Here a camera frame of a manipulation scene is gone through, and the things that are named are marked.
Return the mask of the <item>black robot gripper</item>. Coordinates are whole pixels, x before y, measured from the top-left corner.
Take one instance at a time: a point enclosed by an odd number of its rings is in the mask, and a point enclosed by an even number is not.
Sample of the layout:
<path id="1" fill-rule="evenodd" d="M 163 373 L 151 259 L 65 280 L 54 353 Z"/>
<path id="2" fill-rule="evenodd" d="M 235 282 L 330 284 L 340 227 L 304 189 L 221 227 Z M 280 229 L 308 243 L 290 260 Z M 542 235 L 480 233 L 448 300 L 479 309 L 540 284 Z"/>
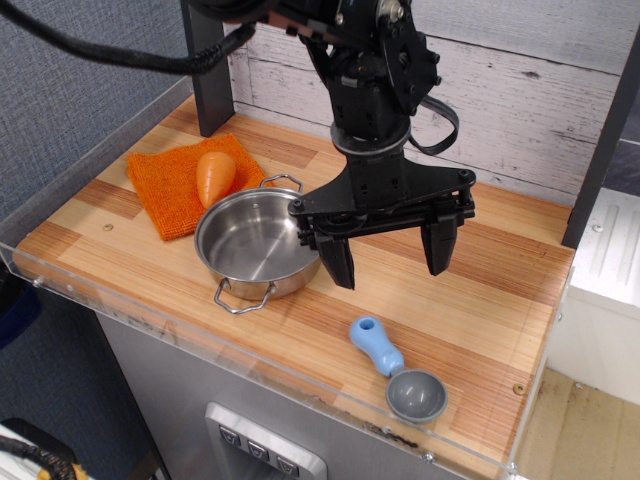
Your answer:
<path id="1" fill-rule="evenodd" d="M 355 289 L 347 238 L 421 226 L 429 272 L 449 268 L 457 228 L 475 216 L 467 169 L 426 166 L 405 158 L 410 129 L 400 127 L 386 140 L 364 140 L 333 127 L 331 139 L 346 167 L 331 182 L 289 206 L 303 246 L 318 247 L 334 283 Z"/>

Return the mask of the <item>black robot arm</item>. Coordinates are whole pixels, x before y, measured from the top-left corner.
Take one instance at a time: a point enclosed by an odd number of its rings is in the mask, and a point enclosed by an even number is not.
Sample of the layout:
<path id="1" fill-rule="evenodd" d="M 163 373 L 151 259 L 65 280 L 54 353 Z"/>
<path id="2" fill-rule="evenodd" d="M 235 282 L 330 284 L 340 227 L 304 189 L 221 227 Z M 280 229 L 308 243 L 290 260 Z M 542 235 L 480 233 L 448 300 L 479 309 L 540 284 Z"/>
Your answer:
<path id="1" fill-rule="evenodd" d="M 474 214 L 475 174 L 408 160 L 411 119 L 427 108 L 457 125 L 430 96 L 438 55 L 415 27 L 407 1 L 202 1 L 225 23 L 283 29 L 305 45 L 333 112 L 330 135 L 346 159 L 342 172 L 290 204 L 303 245 L 334 282 L 355 285 L 353 237 L 417 227 L 429 271 L 445 271 L 457 230 Z"/>

